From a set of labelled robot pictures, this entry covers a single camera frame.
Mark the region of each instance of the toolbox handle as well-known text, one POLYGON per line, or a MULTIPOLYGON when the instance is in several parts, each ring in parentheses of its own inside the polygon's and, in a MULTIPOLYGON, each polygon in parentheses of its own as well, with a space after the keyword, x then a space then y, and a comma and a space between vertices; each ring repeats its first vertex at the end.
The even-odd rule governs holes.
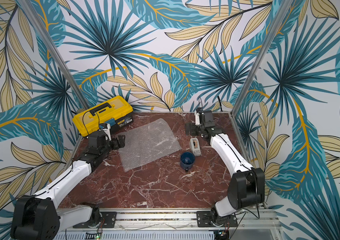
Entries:
POLYGON ((99 111, 99 110, 102 110, 103 108, 112 108, 110 103, 103 103, 102 105, 99 105, 98 107, 94 108, 94 109, 91 109, 90 110, 90 113, 92 116, 95 116, 95 112, 99 111))

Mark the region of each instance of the wire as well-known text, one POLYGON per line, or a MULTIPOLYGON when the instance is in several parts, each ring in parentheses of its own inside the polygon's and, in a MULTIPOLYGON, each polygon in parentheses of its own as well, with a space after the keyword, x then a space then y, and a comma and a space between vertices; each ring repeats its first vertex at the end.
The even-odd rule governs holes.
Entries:
POLYGON ((250 211, 249 209, 245 209, 246 211, 249 211, 251 214, 253 214, 257 219, 259 219, 259 209, 258 209, 258 204, 257 204, 257 212, 258 212, 258 217, 257 215, 255 215, 255 213, 253 213, 252 211, 250 211))
POLYGON ((230 240, 230 239, 231 239, 231 238, 234 236, 234 233, 235 233, 235 231, 237 230, 238 226, 241 224, 241 222, 242 222, 242 219, 245 217, 245 215, 246 215, 246 212, 244 212, 244 215, 242 216, 242 218, 241 218, 240 222, 238 223, 237 227, 235 228, 235 230, 234 230, 233 234, 230 236, 229 240, 230 240))
MULTIPOLYGON (((74 162, 71 161, 71 170, 73 169, 73 164, 74 162)), ((69 171, 64 177, 62 177, 62 179, 60 179, 59 181, 57 181, 57 183, 55 183, 54 185, 52 185, 48 190, 50 190, 51 188, 53 188, 55 185, 57 185, 61 180, 63 180, 68 174, 70 174, 71 171, 69 171)), ((44 193, 46 193, 47 191, 44 191, 42 192, 41 194, 38 194, 38 195, 33 195, 33 196, 29 196, 29 197, 18 197, 18 198, 14 198, 13 200, 11 200, 10 202, 8 202, 6 205, 4 205, 2 208, 0 208, 0 211, 3 210, 5 207, 7 207, 10 203, 12 203, 13 201, 15 200, 18 200, 18 199, 31 199, 31 198, 36 198, 37 196, 40 196, 44 193)))

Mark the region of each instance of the yellow toolbox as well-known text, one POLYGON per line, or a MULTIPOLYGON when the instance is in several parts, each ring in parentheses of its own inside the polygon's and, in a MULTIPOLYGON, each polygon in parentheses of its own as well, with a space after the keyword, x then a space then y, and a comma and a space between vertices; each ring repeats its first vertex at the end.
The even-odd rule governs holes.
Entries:
POLYGON ((74 116, 73 122, 83 137, 110 123, 110 132, 133 122, 133 107, 121 96, 116 96, 74 116))

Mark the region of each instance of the vented metal panel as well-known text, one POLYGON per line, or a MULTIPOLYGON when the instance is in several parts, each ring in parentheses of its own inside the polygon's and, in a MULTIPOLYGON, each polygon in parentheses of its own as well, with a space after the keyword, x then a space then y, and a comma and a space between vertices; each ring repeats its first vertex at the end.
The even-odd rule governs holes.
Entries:
MULTIPOLYGON (((67 240, 95 239, 88 238, 85 231, 67 231, 67 240)), ((103 231, 100 239, 118 240, 214 240, 213 232, 209 231, 103 231)), ((58 233, 54 240, 66 240, 65 232, 58 233)))

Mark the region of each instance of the wall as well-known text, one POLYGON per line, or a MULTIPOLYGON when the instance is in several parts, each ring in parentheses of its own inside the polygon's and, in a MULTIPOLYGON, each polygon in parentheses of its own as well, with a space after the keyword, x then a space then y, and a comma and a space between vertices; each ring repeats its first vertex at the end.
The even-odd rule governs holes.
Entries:
MULTIPOLYGON (((32 0, 59 46, 65 27, 56 1, 32 0)), ((13 0, 0 0, 0 239, 9 239, 10 200, 59 175, 77 139, 70 86, 13 0)))
POLYGON ((76 0, 59 51, 92 106, 118 94, 136 111, 217 110, 219 99, 228 111, 280 2, 76 0))
POLYGON ((340 0, 302 2, 236 120, 285 237, 340 240, 340 0))

